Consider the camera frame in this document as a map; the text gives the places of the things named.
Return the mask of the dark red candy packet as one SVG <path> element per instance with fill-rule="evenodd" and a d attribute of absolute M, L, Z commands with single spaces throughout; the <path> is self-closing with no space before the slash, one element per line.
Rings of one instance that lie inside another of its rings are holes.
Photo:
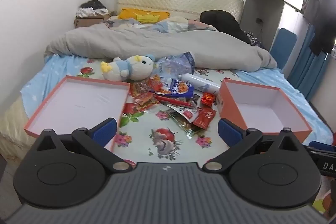
<path fill-rule="evenodd" d="M 198 116 L 192 122 L 192 124 L 206 130 L 209 127 L 209 124 L 211 123 L 213 118 L 215 117 L 216 113 L 216 110 L 210 107 L 204 107 L 200 110 Z"/>

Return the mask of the green clear snack bag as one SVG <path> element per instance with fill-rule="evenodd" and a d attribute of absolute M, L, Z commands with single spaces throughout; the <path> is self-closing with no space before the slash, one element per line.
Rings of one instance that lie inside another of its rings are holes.
<path fill-rule="evenodd" d="M 203 134 L 205 131 L 204 129 L 190 123 L 185 117 L 173 109 L 166 110 L 165 113 L 172 118 L 181 129 L 183 129 L 188 139 L 191 139 L 194 135 Z"/>

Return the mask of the white red jerky bag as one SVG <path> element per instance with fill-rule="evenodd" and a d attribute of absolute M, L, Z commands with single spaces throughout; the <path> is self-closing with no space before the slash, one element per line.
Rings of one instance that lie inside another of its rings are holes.
<path fill-rule="evenodd" d="M 181 116 L 183 116 L 185 119 L 187 119 L 190 123 L 192 123 L 194 120 L 196 120 L 196 118 L 199 115 L 199 109 L 196 108 L 188 108 L 188 107 L 183 107 L 183 106 L 174 106 L 171 104 L 167 104 L 167 107 L 169 107 L 170 109 L 176 111 L 178 114 L 180 114 Z"/>

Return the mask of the brown spicy strip packet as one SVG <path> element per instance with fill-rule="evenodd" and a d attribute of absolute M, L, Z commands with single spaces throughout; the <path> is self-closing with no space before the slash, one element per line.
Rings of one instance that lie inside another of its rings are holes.
<path fill-rule="evenodd" d="M 142 81 L 134 81 L 130 85 L 130 95 L 132 97 L 137 97 L 140 94 L 151 92 L 151 87 L 147 79 Z"/>

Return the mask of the long red sausage stick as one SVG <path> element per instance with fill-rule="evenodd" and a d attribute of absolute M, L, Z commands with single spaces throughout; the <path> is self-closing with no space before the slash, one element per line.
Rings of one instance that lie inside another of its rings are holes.
<path fill-rule="evenodd" d="M 163 97 L 163 96 L 159 96 L 157 94 L 154 94 L 155 98 L 160 101 L 160 102 L 164 102 L 164 103 L 168 103 L 171 105 L 175 105 L 175 106 L 181 106 L 181 107 L 192 107 L 193 105 L 188 103 L 188 102 L 183 102 L 174 98 L 170 98 L 170 97 Z"/>

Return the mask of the red round-logo snack packet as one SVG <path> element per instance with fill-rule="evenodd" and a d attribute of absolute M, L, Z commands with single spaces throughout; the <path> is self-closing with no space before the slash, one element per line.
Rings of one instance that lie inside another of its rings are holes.
<path fill-rule="evenodd" d="M 157 74 L 149 77 L 148 84 L 154 92 L 159 92 L 163 87 L 161 78 Z"/>

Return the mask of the blue white noodle snack bag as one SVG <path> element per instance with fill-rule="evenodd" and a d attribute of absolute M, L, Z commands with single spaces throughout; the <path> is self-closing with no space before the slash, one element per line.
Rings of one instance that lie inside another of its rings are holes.
<path fill-rule="evenodd" d="M 179 79 L 165 79 L 155 94 L 171 98 L 191 98 L 194 95 L 194 87 Z"/>

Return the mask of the red gold snack packet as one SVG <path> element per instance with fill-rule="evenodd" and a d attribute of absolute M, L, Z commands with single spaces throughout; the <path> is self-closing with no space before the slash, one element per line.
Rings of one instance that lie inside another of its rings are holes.
<path fill-rule="evenodd" d="M 150 108 L 151 106 L 159 104 L 159 101 L 151 92 L 142 93 L 134 97 L 133 102 L 135 103 L 135 109 L 137 111 L 143 111 Z"/>

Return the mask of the orange box lid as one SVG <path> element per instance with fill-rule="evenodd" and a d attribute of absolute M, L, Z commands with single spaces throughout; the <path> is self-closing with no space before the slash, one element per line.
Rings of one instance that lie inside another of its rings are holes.
<path fill-rule="evenodd" d="M 108 118 L 120 123 L 129 83 L 66 76 L 54 87 L 24 126 L 38 137 L 46 128 L 58 135 L 93 128 Z"/>

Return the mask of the orange storage box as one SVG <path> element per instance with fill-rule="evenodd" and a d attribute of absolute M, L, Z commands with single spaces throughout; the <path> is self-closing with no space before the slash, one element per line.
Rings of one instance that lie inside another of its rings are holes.
<path fill-rule="evenodd" d="M 221 118 L 246 130 L 256 128 L 277 135 L 288 127 L 303 142 L 312 132 L 311 126 L 280 89 L 231 79 L 222 81 L 217 95 Z"/>

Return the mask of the blue curtain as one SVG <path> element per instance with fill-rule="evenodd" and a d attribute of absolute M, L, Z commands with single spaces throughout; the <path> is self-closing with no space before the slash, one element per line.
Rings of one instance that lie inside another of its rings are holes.
<path fill-rule="evenodd" d="M 310 101 L 321 84 L 327 65 L 331 60 L 329 54 L 321 52 L 316 56 L 309 45 L 315 37 L 315 29 L 310 24 L 303 45 L 287 80 Z"/>

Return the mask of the shiny red foil packet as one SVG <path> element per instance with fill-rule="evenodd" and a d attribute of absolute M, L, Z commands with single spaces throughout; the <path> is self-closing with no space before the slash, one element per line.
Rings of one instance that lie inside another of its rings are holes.
<path fill-rule="evenodd" d="M 208 92 L 204 92 L 201 97 L 201 103 L 208 107 L 212 107 L 215 100 L 216 100 L 216 95 L 212 93 L 208 93 Z"/>

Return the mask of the blue chair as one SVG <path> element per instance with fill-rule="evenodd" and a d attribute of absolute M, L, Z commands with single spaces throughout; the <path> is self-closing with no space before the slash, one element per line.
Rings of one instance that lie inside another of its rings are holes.
<path fill-rule="evenodd" d="M 278 30 L 270 49 L 270 54 L 277 62 L 278 69 L 284 69 L 285 64 L 297 42 L 297 35 L 285 28 Z"/>

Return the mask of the dark clear snack packet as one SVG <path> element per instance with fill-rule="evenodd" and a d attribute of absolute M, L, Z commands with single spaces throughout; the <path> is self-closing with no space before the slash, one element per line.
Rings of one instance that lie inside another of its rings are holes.
<path fill-rule="evenodd" d="M 192 103 L 193 106 L 197 106 L 198 105 L 199 98 L 200 98 L 199 95 L 197 95 L 197 94 L 193 95 L 193 97 L 190 100 L 190 102 Z"/>

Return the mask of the floral bed sheet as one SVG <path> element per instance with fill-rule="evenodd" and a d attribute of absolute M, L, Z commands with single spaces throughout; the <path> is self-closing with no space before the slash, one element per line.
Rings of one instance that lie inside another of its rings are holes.
<path fill-rule="evenodd" d="M 304 143 L 320 141 L 331 144 L 333 133 L 311 108 L 305 97 L 285 79 L 278 69 L 260 69 L 256 72 L 223 71 L 198 68 L 195 74 L 220 84 L 222 79 L 276 86 L 297 106 L 312 132 Z M 22 88 L 23 106 L 28 117 L 48 96 L 52 89 L 66 76 L 81 79 L 101 79 L 100 60 L 78 56 L 52 55 L 45 59 L 44 68 Z M 133 98 L 128 97 L 126 109 L 121 117 L 118 134 L 106 148 L 119 157 L 132 162 L 198 162 L 203 165 L 228 149 L 218 135 L 216 115 L 208 129 L 198 135 L 188 136 L 183 128 L 167 113 L 167 107 L 153 105 L 139 113 L 134 112 Z"/>

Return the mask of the white spray bottle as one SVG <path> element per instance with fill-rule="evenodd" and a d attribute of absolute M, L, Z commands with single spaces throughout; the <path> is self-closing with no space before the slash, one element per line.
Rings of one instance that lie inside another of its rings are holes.
<path fill-rule="evenodd" d="M 184 81 L 186 83 L 191 84 L 194 87 L 194 89 L 203 93 L 207 92 L 217 95 L 221 88 L 219 84 L 216 84 L 210 80 L 203 79 L 199 76 L 192 75 L 190 73 L 179 75 L 178 79 L 180 81 Z"/>

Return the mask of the white blue plush toy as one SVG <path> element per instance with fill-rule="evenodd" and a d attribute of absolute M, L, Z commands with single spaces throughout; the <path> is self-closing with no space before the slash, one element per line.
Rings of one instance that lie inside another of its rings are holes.
<path fill-rule="evenodd" d="M 100 69 L 102 76 L 108 81 L 142 81 L 152 74 L 154 62 L 153 55 L 134 55 L 126 60 L 115 57 L 110 63 L 102 61 Z"/>

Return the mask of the hanging dark jackets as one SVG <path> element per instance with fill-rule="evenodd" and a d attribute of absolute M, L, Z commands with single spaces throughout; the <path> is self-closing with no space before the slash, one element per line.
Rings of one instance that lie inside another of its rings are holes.
<path fill-rule="evenodd" d="M 312 24 L 315 33 L 309 45 L 312 53 L 331 54 L 335 43 L 335 0 L 321 0 Z"/>

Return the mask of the grey duvet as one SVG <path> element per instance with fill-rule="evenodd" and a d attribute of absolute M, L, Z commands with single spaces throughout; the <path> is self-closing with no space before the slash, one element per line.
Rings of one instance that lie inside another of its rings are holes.
<path fill-rule="evenodd" d="M 126 59 L 151 54 L 156 59 L 190 52 L 197 68 L 255 72 L 274 69 L 276 60 L 258 46 L 212 30 L 161 33 L 144 28 L 113 30 L 104 23 L 70 30 L 52 40 L 45 56 L 76 55 L 90 59 Z"/>

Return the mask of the blue tissue pack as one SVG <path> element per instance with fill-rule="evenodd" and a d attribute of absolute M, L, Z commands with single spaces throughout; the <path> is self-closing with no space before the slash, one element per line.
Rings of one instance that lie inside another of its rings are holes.
<path fill-rule="evenodd" d="M 177 78 L 186 73 L 193 74 L 195 70 L 195 60 L 190 52 L 180 55 L 162 57 L 154 63 L 151 75 L 159 75 L 162 79 Z"/>

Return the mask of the black clothing pile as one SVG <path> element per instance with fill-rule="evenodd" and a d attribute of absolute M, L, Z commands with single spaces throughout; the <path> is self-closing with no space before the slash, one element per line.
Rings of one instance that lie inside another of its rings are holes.
<path fill-rule="evenodd" d="M 250 39 L 240 28 L 235 17 L 229 12 L 223 10 L 204 11 L 201 13 L 199 21 L 213 26 L 219 32 L 223 32 L 247 44 L 251 44 Z"/>

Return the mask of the cardboard box with clothes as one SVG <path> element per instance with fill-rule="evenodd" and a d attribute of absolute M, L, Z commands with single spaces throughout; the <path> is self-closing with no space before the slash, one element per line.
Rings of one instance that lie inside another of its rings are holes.
<path fill-rule="evenodd" d="M 74 27 L 90 27 L 114 16 L 115 12 L 108 10 L 99 0 L 82 3 L 76 11 Z"/>

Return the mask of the yellow pillow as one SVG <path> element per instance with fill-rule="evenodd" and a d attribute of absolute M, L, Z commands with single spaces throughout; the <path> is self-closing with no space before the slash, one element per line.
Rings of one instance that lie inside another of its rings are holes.
<path fill-rule="evenodd" d="M 134 8 L 122 8 L 118 19 L 135 19 L 140 23 L 155 24 L 170 17 L 167 11 L 150 11 Z"/>

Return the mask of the patterned quilt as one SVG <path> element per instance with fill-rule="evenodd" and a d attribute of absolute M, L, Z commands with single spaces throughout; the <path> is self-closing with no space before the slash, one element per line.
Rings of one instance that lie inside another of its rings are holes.
<path fill-rule="evenodd" d="M 180 33 L 194 30 L 217 31 L 212 25 L 208 25 L 196 20 L 188 20 L 181 16 L 173 16 L 168 19 L 161 20 L 157 23 L 140 23 L 135 19 L 117 19 L 112 16 L 104 22 L 111 30 L 121 30 L 126 28 L 138 28 L 144 30 L 158 31 L 160 33 Z"/>

